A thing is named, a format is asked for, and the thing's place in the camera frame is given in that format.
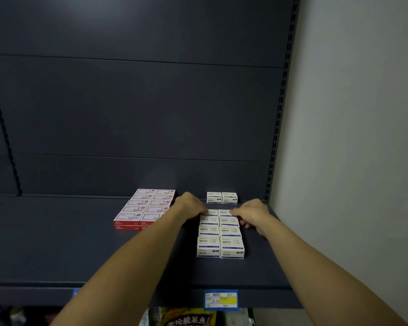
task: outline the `white wall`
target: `white wall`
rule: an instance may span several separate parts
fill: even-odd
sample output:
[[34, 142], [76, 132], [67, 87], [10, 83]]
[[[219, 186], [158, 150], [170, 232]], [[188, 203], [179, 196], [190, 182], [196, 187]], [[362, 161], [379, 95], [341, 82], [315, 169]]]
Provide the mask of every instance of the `white wall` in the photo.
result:
[[302, 0], [271, 205], [408, 321], [408, 0]]

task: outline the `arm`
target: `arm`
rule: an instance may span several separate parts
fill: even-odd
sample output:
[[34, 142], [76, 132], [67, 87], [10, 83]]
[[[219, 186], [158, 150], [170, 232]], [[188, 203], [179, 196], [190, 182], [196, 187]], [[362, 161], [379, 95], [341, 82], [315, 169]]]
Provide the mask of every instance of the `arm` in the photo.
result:
[[186, 192], [124, 244], [54, 319], [53, 326], [137, 325], [162, 276], [181, 225], [206, 211]]
[[241, 225], [257, 227], [315, 325], [407, 325], [367, 286], [278, 221], [260, 200], [231, 210]]

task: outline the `snack bag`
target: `snack bag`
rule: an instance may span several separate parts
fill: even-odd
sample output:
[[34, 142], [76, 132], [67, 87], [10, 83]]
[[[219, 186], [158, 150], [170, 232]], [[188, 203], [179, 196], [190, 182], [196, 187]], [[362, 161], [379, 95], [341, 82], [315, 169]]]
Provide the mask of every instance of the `snack bag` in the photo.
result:
[[214, 326], [215, 311], [203, 308], [161, 308], [162, 319], [159, 326]]

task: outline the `hand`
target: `hand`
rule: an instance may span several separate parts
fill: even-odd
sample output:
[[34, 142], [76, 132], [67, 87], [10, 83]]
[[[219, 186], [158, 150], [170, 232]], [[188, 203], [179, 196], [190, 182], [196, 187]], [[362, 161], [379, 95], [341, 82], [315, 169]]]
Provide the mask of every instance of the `hand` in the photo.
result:
[[245, 202], [240, 208], [233, 208], [230, 210], [230, 214], [233, 216], [240, 216], [240, 225], [245, 225], [245, 228], [249, 229], [252, 225], [257, 228], [259, 234], [264, 235], [263, 228], [266, 226], [266, 221], [275, 219], [271, 214], [267, 206], [260, 201], [260, 199], [254, 199]]
[[182, 214], [186, 217], [185, 221], [199, 213], [207, 212], [207, 207], [190, 192], [185, 192], [182, 196], [177, 197], [173, 207], [181, 209]]

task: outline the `shelf surface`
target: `shelf surface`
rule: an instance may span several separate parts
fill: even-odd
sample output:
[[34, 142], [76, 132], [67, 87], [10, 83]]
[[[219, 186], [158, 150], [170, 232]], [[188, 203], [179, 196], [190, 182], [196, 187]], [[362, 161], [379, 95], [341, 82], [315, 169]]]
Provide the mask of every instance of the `shelf surface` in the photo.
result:
[[[113, 219], [127, 199], [16, 197], [0, 205], [0, 304], [63, 305], [135, 231]], [[232, 205], [209, 205], [230, 208]], [[196, 220], [180, 230], [153, 306], [203, 306], [238, 289], [243, 307], [301, 307], [267, 240], [242, 228], [244, 260], [196, 257]]]

